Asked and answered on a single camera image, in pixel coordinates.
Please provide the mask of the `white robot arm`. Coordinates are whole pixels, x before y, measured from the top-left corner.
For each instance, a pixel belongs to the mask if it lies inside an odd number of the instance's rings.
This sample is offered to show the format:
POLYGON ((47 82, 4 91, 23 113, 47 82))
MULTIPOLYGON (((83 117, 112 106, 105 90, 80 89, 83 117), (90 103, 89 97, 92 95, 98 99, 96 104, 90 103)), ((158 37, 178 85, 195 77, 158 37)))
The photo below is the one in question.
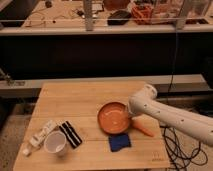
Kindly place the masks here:
POLYGON ((147 114, 213 147, 213 118, 157 102, 156 97, 156 88, 145 84, 129 97, 127 109, 130 116, 147 114))

